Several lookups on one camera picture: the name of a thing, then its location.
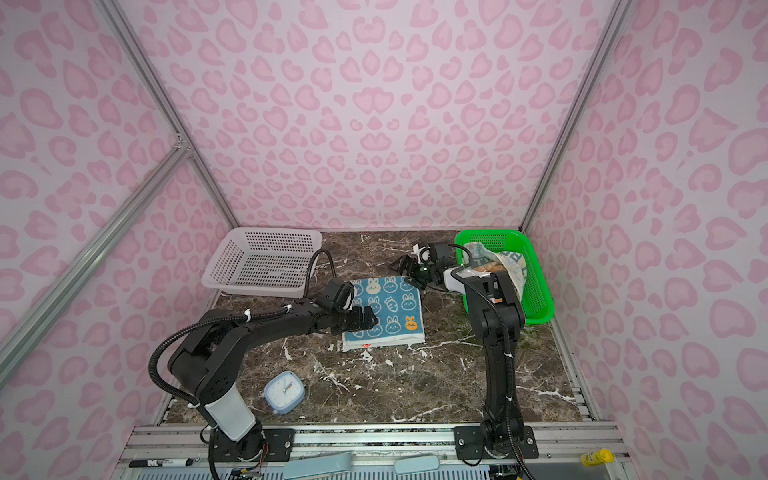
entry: black marker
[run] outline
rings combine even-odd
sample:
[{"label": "black marker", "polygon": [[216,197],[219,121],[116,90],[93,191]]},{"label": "black marker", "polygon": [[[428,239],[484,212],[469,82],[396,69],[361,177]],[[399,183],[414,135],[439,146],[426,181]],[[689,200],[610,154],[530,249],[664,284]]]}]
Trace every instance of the black marker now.
[{"label": "black marker", "polygon": [[128,467],[188,467],[194,458],[166,458],[165,460],[131,460]]}]

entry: yellow glue stick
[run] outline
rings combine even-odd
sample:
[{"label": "yellow glue stick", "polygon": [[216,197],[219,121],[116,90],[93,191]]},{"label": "yellow glue stick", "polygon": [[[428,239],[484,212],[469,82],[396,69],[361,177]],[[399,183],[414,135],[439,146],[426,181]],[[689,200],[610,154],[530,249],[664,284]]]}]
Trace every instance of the yellow glue stick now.
[{"label": "yellow glue stick", "polygon": [[594,467],[595,465],[602,465],[604,463],[611,463],[614,461],[614,454],[611,450],[602,449],[592,453],[585,453],[581,456],[581,463],[587,467]]}]

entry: clock face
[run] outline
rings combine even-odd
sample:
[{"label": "clock face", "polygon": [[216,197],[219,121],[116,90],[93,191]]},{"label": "clock face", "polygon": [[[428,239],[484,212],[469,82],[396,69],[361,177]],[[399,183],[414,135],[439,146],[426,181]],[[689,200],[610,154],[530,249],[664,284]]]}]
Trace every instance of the clock face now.
[{"label": "clock face", "polygon": [[286,372],[270,382],[264,391],[264,396],[269,400],[272,408],[280,410],[295,402],[303,394],[303,390],[301,381],[295,375]]}]

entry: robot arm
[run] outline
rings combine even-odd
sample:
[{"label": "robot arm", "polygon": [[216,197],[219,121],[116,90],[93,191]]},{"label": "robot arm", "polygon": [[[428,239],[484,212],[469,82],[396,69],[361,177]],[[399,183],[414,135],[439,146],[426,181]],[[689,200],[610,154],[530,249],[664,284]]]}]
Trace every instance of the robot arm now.
[{"label": "robot arm", "polygon": [[416,245],[414,257],[403,255],[390,268],[420,290],[433,285],[466,295],[472,332],[485,351],[485,446],[500,453],[516,452],[509,438],[520,445],[524,426],[515,388],[514,358],[525,314],[506,272],[458,277],[464,267],[458,266],[453,254],[457,247],[445,242]]},{"label": "robot arm", "polygon": [[[199,328],[190,327],[193,330],[168,360],[168,369],[197,400],[193,406],[223,433],[217,434],[217,446],[236,452],[242,459],[253,458],[262,449],[261,423],[235,386],[245,353],[287,336],[337,334],[374,327],[379,321],[370,306],[352,306],[354,292],[351,283],[333,278],[314,301],[298,299],[274,315],[251,319],[250,314],[227,317],[223,310],[211,310],[196,324]],[[155,353],[153,358],[159,358],[160,354]]]}]

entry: metal rail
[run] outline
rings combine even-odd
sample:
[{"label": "metal rail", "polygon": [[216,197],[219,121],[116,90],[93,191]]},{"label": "metal rail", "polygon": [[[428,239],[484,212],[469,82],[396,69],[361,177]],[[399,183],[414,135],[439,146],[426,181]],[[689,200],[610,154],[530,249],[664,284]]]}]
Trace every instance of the metal rail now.
[{"label": "metal rail", "polygon": [[578,409],[581,413],[581,419],[584,421],[599,419],[600,415],[598,415],[597,406],[592,398],[592,393],[589,390],[584,375],[581,373],[581,369],[578,366],[576,353],[556,315],[549,325],[552,330],[554,344],[557,346],[560,358],[563,361],[565,374],[568,376],[568,381],[571,383],[571,388],[576,397]]},{"label": "metal rail", "polygon": [[531,204],[523,216],[520,224],[520,231],[522,233],[527,233],[531,223],[533,223],[536,212],[544,200],[549,184],[552,182],[554,173],[557,171],[565,152],[568,150],[568,144],[571,142],[571,138],[578,127],[584,111],[587,110],[594,89],[598,86],[600,76],[607,65],[607,61],[613,53],[621,37],[621,32],[631,16],[630,13],[634,3],[635,0],[617,0],[611,9],[608,21],[598,40],[598,45],[587,64],[584,80],[581,81],[576,90],[574,102],[571,104],[571,109],[565,117],[563,127],[560,129],[558,137],[554,142],[554,148],[552,148],[552,152],[547,159],[544,173],[536,185],[533,198],[531,198]]},{"label": "metal rail", "polygon": [[45,338],[61,312],[83,290],[104,259],[120,243],[134,221],[189,155],[184,142],[175,146],[109,219],[107,225],[72,260],[67,271],[56,280],[45,298],[22,318],[19,327],[0,349],[0,389]]},{"label": "metal rail", "polygon": [[[529,463],[578,462],[585,452],[608,448],[617,462],[629,462],[627,446],[614,422],[541,422],[529,423],[536,435],[541,456]],[[151,458],[207,458],[207,446],[200,441],[205,425],[175,424],[137,427],[121,454],[118,468],[130,460]],[[265,425],[269,428],[293,428],[296,436],[292,459],[329,453],[351,452],[354,465],[391,465],[407,455],[438,455],[443,465],[458,465],[456,426],[476,423],[403,423],[379,425]],[[514,463],[512,459],[490,458],[484,463]]]},{"label": "metal rail", "polygon": [[192,164],[194,165],[197,174],[200,175],[203,185],[214,199],[214,203],[219,207],[224,218],[226,218],[230,228],[239,227],[240,222],[237,220],[229,202],[227,202],[226,197],[219,188],[219,184],[208,169],[208,166],[203,159],[203,155],[198,150],[197,145],[194,143],[194,139],[184,125],[184,122],[181,120],[181,116],[176,110],[173,101],[170,99],[170,95],[165,91],[160,77],[157,75],[157,72],[147,58],[144,49],[141,47],[136,32],[133,27],[131,27],[131,23],[126,18],[122,7],[118,4],[117,0],[94,0],[94,3],[104,17],[104,20],[109,25],[109,28],[114,33],[118,43],[123,48],[123,52],[128,57],[128,60],[131,61],[139,77],[144,82],[144,86],[147,88],[149,95],[154,99],[161,115],[168,123],[171,130],[174,131],[179,141],[184,141],[190,146],[192,151]]}]

